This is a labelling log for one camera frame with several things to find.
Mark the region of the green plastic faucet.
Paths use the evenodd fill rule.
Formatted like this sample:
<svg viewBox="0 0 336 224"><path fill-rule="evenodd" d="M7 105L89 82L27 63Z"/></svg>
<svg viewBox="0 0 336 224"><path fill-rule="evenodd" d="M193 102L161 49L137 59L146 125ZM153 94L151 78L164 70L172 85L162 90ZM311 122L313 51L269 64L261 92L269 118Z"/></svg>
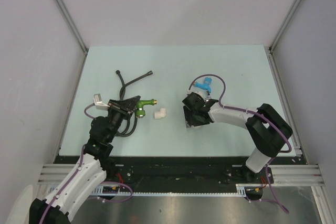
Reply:
<svg viewBox="0 0 336 224"><path fill-rule="evenodd" d="M157 104L156 99L138 101L136 104L135 116L137 118L143 118L146 115L144 107L147 105L156 105L156 104Z"/></svg>

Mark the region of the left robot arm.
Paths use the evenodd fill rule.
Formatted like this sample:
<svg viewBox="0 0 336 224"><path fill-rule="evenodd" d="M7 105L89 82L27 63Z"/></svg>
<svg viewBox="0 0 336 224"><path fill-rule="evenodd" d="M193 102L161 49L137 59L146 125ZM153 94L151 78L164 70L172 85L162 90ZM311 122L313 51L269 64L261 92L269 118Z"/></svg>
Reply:
<svg viewBox="0 0 336 224"><path fill-rule="evenodd" d="M29 223L71 223L79 208L102 182L115 178L109 156L112 141L124 120L136 111L140 96L110 100L107 115L91 121L88 142L73 169L44 199L36 198L29 209Z"/></svg>

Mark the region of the white elbow pipe fitting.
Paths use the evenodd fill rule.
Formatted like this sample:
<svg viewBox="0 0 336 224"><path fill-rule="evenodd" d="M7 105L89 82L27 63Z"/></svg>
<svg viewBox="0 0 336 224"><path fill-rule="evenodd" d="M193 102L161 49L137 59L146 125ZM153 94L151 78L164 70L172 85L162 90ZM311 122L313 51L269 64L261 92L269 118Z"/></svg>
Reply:
<svg viewBox="0 0 336 224"><path fill-rule="evenodd" d="M154 112L154 118L156 120L163 119L167 116L166 108L160 108L158 111Z"/></svg>

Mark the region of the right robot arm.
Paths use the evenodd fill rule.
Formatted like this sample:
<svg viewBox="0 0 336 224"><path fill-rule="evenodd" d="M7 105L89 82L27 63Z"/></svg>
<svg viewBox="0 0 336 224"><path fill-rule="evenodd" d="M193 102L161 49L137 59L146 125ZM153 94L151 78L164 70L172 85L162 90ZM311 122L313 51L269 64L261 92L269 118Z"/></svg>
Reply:
<svg viewBox="0 0 336 224"><path fill-rule="evenodd" d="M289 139L293 130L269 104L248 109L224 105L216 99L204 99L195 92L189 93L182 103L187 127L225 123L249 132L255 148L240 168L243 180L249 183L259 179L262 169L279 153L292 151Z"/></svg>

